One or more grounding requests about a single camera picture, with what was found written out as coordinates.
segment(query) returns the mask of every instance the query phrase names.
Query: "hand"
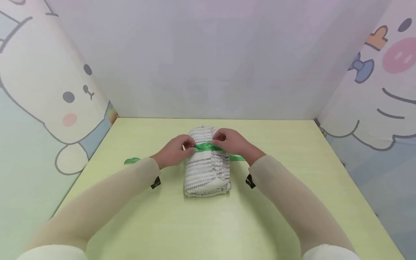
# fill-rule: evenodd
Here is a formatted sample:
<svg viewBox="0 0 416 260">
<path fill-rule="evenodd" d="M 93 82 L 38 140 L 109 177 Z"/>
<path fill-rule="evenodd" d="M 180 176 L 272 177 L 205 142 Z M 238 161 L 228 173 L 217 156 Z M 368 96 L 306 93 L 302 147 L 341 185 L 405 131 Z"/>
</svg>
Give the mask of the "hand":
<svg viewBox="0 0 416 260">
<path fill-rule="evenodd" d="M 247 141 L 240 133 L 232 129 L 219 129 L 213 136 L 212 144 L 222 148 L 229 154 L 244 157 L 250 166 L 266 155 L 259 148 Z"/>
<path fill-rule="evenodd" d="M 177 165 L 195 153 L 194 145 L 196 143 L 192 137 L 182 134 L 170 140 L 165 147 L 150 158 L 155 159 L 159 165 L 159 169 Z"/>
</svg>

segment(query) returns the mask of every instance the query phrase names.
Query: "green ribbon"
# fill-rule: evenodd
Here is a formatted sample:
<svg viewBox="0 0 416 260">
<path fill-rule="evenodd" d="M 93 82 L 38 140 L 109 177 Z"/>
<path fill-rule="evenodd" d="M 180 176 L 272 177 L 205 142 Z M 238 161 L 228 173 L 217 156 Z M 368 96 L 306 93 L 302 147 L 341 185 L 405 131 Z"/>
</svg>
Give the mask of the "green ribbon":
<svg viewBox="0 0 416 260">
<path fill-rule="evenodd" d="M 137 157 L 133 157 L 124 161 L 124 164 L 132 164 L 138 162 L 140 159 Z"/>
<path fill-rule="evenodd" d="M 197 144 L 194 147 L 195 147 L 195 152 L 196 153 L 198 153 L 198 152 L 204 152 L 204 151 L 221 151 L 221 152 L 225 152 L 223 149 L 221 149 L 218 146 L 213 145 L 211 142 Z M 228 156 L 230 157 L 230 160 L 232 160 L 232 161 L 245 161 L 242 156 L 232 155 L 232 154 L 228 154 Z"/>
<path fill-rule="evenodd" d="M 206 143 L 202 143 L 202 144 L 197 144 L 194 146 L 195 148 L 195 152 L 205 152 L 205 151 L 221 151 L 221 152 L 225 152 L 223 149 L 221 149 L 218 146 L 213 145 L 211 142 L 206 142 Z M 245 161 L 244 158 L 242 156 L 238 156 L 238 155 L 232 155 L 232 154 L 228 154 L 228 156 L 230 157 L 230 160 L 232 161 Z M 137 157 L 133 157 L 130 159 L 127 159 L 124 161 L 124 164 L 132 164 L 132 163 L 136 163 L 138 162 L 140 159 Z"/>
</svg>

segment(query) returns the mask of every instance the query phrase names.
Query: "table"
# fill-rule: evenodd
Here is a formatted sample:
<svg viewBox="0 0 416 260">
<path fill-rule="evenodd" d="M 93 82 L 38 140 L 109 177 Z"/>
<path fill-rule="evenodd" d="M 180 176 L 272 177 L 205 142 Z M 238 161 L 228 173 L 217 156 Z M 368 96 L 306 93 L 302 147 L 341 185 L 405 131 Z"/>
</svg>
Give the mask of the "table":
<svg viewBox="0 0 416 260">
<path fill-rule="evenodd" d="M 347 233 L 362 260 L 404 259 L 313 121 L 119 118 L 61 208 L 127 158 L 156 153 L 171 138 L 206 125 L 233 128 L 308 185 Z M 231 163 L 229 194 L 187 198 L 184 164 L 133 198 L 90 241 L 94 260 L 300 259 L 295 233 L 258 189 L 245 184 L 246 162 Z"/>
</svg>

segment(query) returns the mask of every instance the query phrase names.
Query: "white cloth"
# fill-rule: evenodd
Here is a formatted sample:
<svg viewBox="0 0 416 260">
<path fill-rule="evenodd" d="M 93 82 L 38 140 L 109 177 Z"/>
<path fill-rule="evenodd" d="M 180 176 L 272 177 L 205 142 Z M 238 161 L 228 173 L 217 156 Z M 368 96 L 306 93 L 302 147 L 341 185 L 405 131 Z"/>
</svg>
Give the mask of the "white cloth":
<svg viewBox="0 0 416 260">
<path fill-rule="evenodd" d="M 211 142 L 216 129 L 199 126 L 189 131 L 196 144 Z M 222 151 L 203 151 L 192 155 L 186 165 L 184 191 L 189 197 L 210 197 L 231 189 L 230 157 Z"/>
<path fill-rule="evenodd" d="M 307 251 L 303 260 L 360 260 L 345 248 L 334 245 L 320 245 Z M 69 245 L 46 245 L 34 248 L 21 255 L 17 260 L 87 260 L 85 253 Z"/>
</svg>

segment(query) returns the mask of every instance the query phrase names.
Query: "rolled towel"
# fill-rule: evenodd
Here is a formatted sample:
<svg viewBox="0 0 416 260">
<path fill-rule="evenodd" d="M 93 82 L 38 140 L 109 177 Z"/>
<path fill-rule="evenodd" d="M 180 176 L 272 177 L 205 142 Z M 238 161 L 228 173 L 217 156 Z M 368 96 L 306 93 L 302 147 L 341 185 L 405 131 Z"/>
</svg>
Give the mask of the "rolled towel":
<svg viewBox="0 0 416 260">
<path fill-rule="evenodd" d="M 199 126 L 189 131 L 196 144 L 211 142 L 217 130 Z M 202 151 L 190 157 L 185 172 L 184 191 L 188 197 L 210 197 L 231 189 L 230 158 L 223 151 Z"/>
</svg>

